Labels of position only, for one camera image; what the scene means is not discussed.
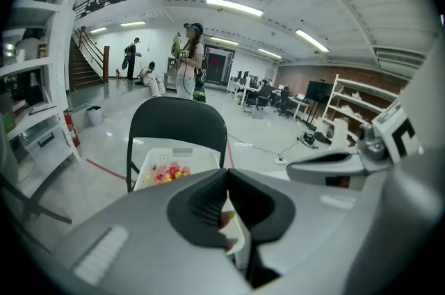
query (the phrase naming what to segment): fluorescent light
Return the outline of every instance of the fluorescent light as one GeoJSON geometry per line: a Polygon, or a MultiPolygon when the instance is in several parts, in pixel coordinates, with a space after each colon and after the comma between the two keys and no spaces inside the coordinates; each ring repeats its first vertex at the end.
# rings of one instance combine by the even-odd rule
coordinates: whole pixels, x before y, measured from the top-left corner
{"type": "Polygon", "coordinates": [[[142,21],[142,22],[124,23],[121,24],[120,26],[139,25],[139,24],[145,24],[145,22],[142,21]]]}
{"type": "Polygon", "coordinates": [[[262,52],[262,53],[269,54],[269,55],[271,55],[271,56],[273,56],[273,57],[275,57],[275,58],[282,58],[280,55],[271,53],[270,51],[263,50],[263,49],[258,49],[258,50],[259,50],[260,52],[262,52]]]}
{"type": "Polygon", "coordinates": [[[108,28],[99,28],[99,29],[95,29],[94,31],[91,31],[90,33],[97,33],[98,31],[105,31],[108,28]]]}
{"type": "Polygon", "coordinates": [[[224,40],[224,39],[220,39],[220,38],[214,38],[213,36],[210,37],[212,40],[216,40],[218,42],[226,42],[227,44],[233,44],[233,45],[238,45],[237,42],[231,42],[229,40],[224,40]]]}
{"type": "Polygon", "coordinates": [[[308,42],[310,42],[312,45],[318,47],[323,53],[327,53],[329,52],[329,49],[325,46],[323,46],[322,44],[320,44],[318,41],[316,41],[313,37],[311,37],[310,35],[307,35],[304,31],[302,31],[301,29],[298,29],[296,32],[296,34],[298,34],[301,38],[306,39],[308,42]]]}
{"type": "Polygon", "coordinates": [[[223,6],[223,7],[228,7],[228,8],[242,10],[243,12],[247,12],[247,13],[250,13],[250,14],[253,14],[253,15],[257,15],[258,17],[261,17],[263,15],[263,11],[262,10],[258,10],[258,9],[247,7],[247,6],[243,6],[242,4],[234,3],[234,2],[230,2],[230,1],[207,0],[207,3],[208,4],[216,4],[217,6],[223,6]]]}

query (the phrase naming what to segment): television screen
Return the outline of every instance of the television screen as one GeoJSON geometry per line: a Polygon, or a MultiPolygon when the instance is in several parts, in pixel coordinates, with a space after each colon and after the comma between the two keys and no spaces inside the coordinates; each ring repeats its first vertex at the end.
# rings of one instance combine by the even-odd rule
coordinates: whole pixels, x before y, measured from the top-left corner
{"type": "Polygon", "coordinates": [[[332,87],[334,87],[334,85],[330,83],[309,81],[306,91],[306,98],[310,99],[311,101],[326,103],[329,100],[332,87]]]}

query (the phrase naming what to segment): woman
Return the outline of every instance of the woman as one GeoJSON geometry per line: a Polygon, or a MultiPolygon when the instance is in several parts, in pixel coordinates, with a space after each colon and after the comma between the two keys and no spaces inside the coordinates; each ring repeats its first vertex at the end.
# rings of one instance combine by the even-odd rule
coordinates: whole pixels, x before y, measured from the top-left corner
{"type": "Polygon", "coordinates": [[[152,97],[158,97],[165,93],[165,88],[163,87],[163,85],[160,84],[159,81],[157,81],[157,78],[154,76],[154,66],[154,61],[152,61],[148,65],[148,67],[145,67],[140,72],[140,77],[142,78],[144,85],[150,87],[152,97]]]}
{"type": "Polygon", "coordinates": [[[201,42],[204,28],[199,23],[188,26],[186,36],[188,42],[184,47],[189,51],[188,58],[178,58],[177,64],[181,64],[176,78],[176,91],[179,98],[193,99],[195,91],[195,69],[202,67],[202,56],[204,55],[204,45],[201,42]]]}

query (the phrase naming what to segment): bag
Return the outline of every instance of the bag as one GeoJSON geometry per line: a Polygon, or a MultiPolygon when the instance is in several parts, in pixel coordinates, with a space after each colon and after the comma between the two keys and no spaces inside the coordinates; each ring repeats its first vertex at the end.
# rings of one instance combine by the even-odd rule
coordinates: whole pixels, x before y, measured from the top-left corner
{"type": "Polygon", "coordinates": [[[124,56],[127,60],[129,60],[131,58],[130,45],[124,49],[124,56]]]}

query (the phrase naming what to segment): red tape line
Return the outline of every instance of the red tape line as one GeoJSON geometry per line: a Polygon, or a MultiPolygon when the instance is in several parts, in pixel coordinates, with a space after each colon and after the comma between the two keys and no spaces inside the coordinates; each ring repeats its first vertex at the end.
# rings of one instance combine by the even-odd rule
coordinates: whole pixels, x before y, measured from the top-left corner
{"type": "Polygon", "coordinates": [[[100,170],[105,171],[105,173],[108,173],[108,174],[110,174],[110,175],[112,175],[112,176],[119,177],[120,179],[122,179],[122,180],[124,180],[124,181],[127,180],[127,178],[126,178],[125,176],[122,176],[121,174],[115,173],[114,171],[111,171],[111,170],[109,170],[109,169],[103,167],[102,165],[99,165],[98,163],[95,163],[95,162],[92,161],[92,160],[86,159],[86,161],[87,161],[88,163],[90,163],[91,165],[94,165],[96,168],[99,168],[100,170]]]}

